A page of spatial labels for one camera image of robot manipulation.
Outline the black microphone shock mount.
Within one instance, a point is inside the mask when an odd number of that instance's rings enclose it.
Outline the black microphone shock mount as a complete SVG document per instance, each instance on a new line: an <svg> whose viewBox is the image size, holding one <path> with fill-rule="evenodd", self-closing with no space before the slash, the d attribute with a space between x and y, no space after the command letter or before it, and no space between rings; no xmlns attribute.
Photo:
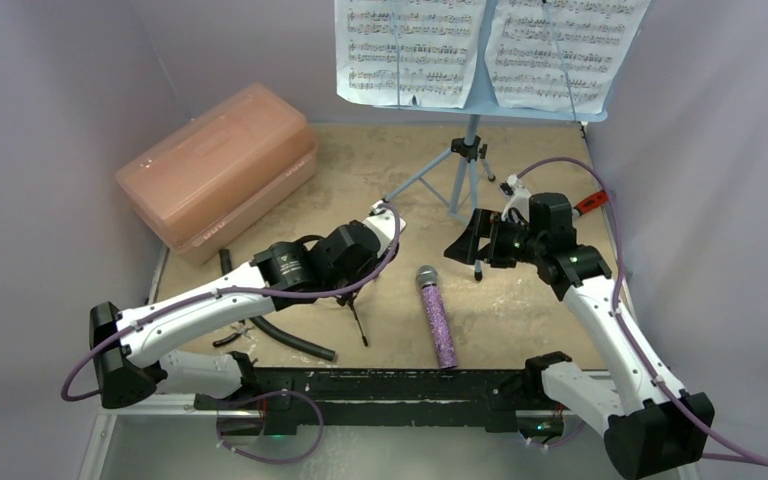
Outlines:
<svg viewBox="0 0 768 480"><path fill-rule="evenodd" d="M362 325L362 322L360 320L360 316L358 314L358 310L356 308L356 300L359 296L362 288L358 287L351 291L347 291L345 293L339 294L335 296L336 302L340 307L347 307L354 319L354 322L357 326L361 342L364 347L368 348L370 346L369 339L364 331L364 327Z"/></svg>

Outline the sheet music page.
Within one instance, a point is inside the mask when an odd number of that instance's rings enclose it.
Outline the sheet music page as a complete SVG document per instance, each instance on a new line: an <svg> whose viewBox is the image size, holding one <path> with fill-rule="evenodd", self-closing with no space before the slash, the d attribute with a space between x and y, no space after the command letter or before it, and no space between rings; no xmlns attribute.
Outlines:
<svg viewBox="0 0 768 480"><path fill-rule="evenodd" d="M499 1L485 51L497 103L570 115L603 111L648 1Z"/></svg>
<svg viewBox="0 0 768 480"><path fill-rule="evenodd" d="M460 109L484 1L335 1L336 92L358 105Z"/></svg>

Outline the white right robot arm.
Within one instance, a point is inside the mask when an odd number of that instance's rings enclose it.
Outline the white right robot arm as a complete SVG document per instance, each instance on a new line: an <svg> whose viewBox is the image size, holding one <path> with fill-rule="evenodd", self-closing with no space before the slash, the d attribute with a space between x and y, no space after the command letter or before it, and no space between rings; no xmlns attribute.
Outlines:
<svg viewBox="0 0 768 480"><path fill-rule="evenodd" d="M578 319L608 368L613 388L585 374L562 352L528 359L516 384L529 404L559 403L599 433L622 478L642 479L702 458L713 404L706 394L687 391L631 321L606 260L595 247L578 242L565 195L532 196L523 221L476 209L444 255L492 268L533 265Z"/></svg>

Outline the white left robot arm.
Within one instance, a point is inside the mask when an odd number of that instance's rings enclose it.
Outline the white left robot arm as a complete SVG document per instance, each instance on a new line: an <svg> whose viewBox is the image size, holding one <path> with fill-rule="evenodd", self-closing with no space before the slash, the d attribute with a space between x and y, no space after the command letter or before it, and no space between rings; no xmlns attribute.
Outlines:
<svg viewBox="0 0 768 480"><path fill-rule="evenodd" d="M393 258L405 223L370 216L313 235L276 242L219 278L168 300L90 311L89 344L101 404L117 409L155 393L193 392L244 409L258 382L246 355L217 356L181 346L238 320L358 291Z"/></svg>

